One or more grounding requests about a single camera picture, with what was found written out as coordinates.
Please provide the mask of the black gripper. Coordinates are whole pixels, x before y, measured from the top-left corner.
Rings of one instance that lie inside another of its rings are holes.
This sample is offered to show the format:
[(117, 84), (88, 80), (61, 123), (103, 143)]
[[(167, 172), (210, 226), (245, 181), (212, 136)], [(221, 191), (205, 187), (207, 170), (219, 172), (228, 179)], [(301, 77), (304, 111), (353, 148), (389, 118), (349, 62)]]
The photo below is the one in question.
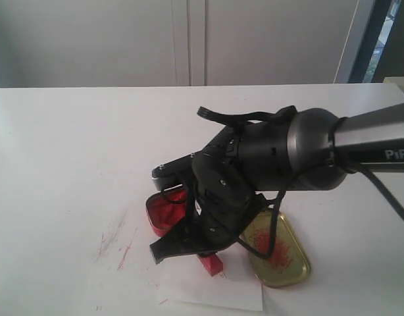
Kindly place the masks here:
[(256, 250), (240, 235), (255, 217), (266, 209), (266, 198), (255, 194), (239, 206), (215, 204), (195, 194), (186, 197), (185, 228), (174, 227), (149, 248), (156, 264), (170, 257), (184, 255), (210, 255), (240, 244), (249, 253), (266, 255)]

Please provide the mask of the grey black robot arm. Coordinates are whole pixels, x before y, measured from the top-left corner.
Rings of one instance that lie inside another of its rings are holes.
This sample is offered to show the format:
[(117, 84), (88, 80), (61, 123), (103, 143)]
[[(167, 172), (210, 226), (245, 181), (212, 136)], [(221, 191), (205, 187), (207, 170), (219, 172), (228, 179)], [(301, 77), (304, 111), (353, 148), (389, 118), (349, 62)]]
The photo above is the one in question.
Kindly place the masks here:
[(222, 130), (202, 150), (153, 169), (161, 196), (174, 187), (186, 191), (183, 219), (150, 246), (155, 263), (208, 256), (241, 243), (243, 231), (264, 210), (271, 213), (268, 248), (248, 251), (268, 259), (288, 191), (332, 190), (356, 172), (404, 222), (404, 207), (377, 177), (404, 172), (404, 103), (354, 117), (294, 106), (240, 115), (200, 107), (197, 114)]

